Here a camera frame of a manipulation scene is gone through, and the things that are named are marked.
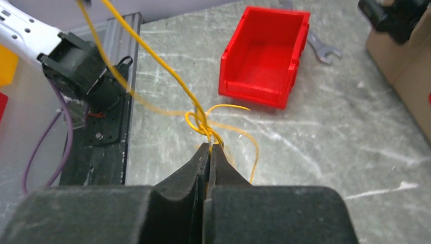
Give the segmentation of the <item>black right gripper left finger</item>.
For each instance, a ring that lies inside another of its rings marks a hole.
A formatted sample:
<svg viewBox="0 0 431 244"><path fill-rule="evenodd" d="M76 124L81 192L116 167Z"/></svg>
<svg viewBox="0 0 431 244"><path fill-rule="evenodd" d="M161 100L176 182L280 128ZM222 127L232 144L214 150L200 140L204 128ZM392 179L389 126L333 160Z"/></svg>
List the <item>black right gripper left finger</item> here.
<svg viewBox="0 0 431 244"><path fill-rule="evenodd" d="M209 145L155 186L39 189L18 206L1 243L202 243Z"/></svg>

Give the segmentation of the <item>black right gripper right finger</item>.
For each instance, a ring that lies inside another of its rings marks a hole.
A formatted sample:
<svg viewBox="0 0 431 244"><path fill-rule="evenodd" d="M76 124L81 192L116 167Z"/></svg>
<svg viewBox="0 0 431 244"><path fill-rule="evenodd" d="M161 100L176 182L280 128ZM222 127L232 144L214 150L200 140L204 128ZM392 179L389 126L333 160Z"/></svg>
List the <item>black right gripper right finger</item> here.
<svg viewBox="0 0 431 244"><path fill-rule="evenodd" d="M213 145L204 243L358 243L344 200L324 186L253 186Z"/></svg>

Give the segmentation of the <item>red bin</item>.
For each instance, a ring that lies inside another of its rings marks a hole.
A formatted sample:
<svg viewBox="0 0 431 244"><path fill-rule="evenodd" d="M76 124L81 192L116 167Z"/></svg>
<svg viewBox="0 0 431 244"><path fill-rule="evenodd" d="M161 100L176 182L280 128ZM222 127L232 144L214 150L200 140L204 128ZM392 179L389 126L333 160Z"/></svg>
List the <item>red bin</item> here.
<svg viewBox="0 0 431 244"><path fill-rule="evenodd" d="M285 109L309 33L310 15L247 6L221 55L219 94Z"/></svg>

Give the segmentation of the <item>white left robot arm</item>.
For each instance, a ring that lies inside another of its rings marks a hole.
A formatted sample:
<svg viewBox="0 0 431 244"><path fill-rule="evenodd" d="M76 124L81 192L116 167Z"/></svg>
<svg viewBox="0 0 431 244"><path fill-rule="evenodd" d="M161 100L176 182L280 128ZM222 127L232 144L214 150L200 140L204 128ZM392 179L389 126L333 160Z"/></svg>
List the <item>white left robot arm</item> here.
<svg viewBox="0 0 431 244"><path fill-rule="evenodd" d="M107 112L125 95L95 42L45 24L1 1L1 43L43 72L54 87L95 112Z"/></svg>

